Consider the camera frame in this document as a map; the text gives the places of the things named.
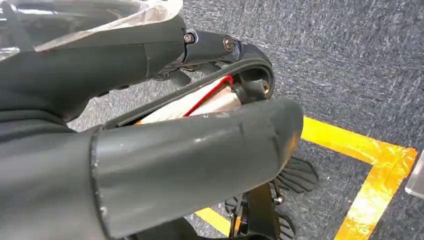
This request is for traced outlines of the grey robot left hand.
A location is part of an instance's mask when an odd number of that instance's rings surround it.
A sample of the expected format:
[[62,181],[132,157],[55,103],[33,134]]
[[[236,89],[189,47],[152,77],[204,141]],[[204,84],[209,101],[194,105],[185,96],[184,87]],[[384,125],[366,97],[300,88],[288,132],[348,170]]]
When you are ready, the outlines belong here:
[[265,186],[303,111],[254,45],[181,0],[0,3],[0,237],[188,240],[185,216]]

